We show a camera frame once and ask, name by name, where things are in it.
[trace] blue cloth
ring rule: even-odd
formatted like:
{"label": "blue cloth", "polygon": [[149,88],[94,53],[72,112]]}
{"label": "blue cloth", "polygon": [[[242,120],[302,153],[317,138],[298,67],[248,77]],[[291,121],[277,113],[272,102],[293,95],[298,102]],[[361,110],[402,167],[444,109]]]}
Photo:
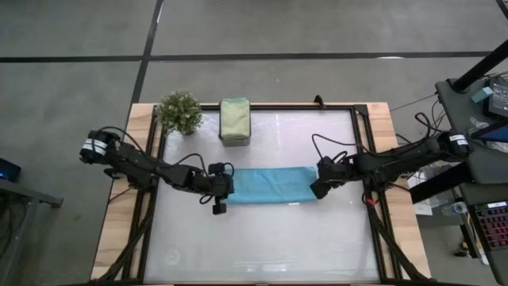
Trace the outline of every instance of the blue cloth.
{"label": "blue cloth", "polygon": [[236,169],[235,192],[226,203],[302,203],[315,201],[310,185],[316,170],[310,167]]}

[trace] green plant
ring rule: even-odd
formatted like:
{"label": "green plant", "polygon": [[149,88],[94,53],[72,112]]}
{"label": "green plant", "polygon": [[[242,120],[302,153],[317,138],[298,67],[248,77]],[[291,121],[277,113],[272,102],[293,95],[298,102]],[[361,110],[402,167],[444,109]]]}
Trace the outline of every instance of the green plant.
{"label": "green plant", "polygon": [[201,107],[189,91],[173,91],[159,104],[159,122],[167,133],[178,130],[183,135],[192,134],[202,121]]}

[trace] wooden table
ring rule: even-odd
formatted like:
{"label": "wooden table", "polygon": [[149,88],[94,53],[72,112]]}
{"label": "wooden table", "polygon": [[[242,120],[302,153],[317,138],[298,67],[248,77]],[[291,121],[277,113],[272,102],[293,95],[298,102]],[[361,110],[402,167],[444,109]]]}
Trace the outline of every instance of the wooden table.
{"label": "wooden table", "polygon": [[[288,103],[288,105],[308,105],[309,103]],[[359,103],[368,106],[368,113],[371,121],[371,129],[374,135],[375,148],[382,152],[397,147],[393,123],[391,121],[388,104],[385,102]],[[127,132],[134,139],[145,147],[147,144],[148,130],[152,119],[154,104],[134,104],[129,115]],[[155,156],[158,150],[160,138],[160,127],[157,126],[152,155]],[[399,179],[397,184],[406,185],[406,181]],[[115,180],[111,189],[110,197],[128,188],[126,180]],[[98,243],[94,266],[91,271],[91,279],[99,278],[114,263],[120,252],[124,249],[133,218],[136,191],[128,191],[115,199],[107,208],[106,217],[102,226],[102,233]],[[407,255],[416,268],[425,276],[430,277],[427,257],[421,241],[420,230],[416,214],[414,213],[411,196],[407,191],[393,187],[386,191],[388,208],[390,211],[391,223],[394,230],[394,237],[402,251]],[[136,275],[137,262],[141,242],[138,243],[134,252],[133,266],[131,273]],[[383,256],[387,267],[387,275],[393,277],[393,268],[388,254],[386,244],[382,242]]]}

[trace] gray floor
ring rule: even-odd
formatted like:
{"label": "gray floor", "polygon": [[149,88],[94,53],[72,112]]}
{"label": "gray floor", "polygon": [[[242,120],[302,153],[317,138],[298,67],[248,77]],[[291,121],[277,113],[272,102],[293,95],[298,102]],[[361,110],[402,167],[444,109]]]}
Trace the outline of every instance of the gray floor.
{"label": "gray floor", "polygon": [[[2,56],[140,55],[155,0],[0,0]],[[250,52],[464,52],[490,50],[508,21],[485,0],[166,0],[153,54]],[[188,89],[203,102],[388,102],[431,95],[479,58],[151,63],[141,102]],[[110,180],[79,162],[90,129],[125,126],[139,63],[0,64],[0,157],[23,167],[21,182],[65,198],[42,207],[16,285],[84,282],[90,275]],[[508,69],[504,62],[497,70]],[[435,98],[392,113],[414,140]],[[436,113],[441,111],[437,106]],[[458,228],[422,229],[438,280],[496,285],[479,261],[455,258]]]}

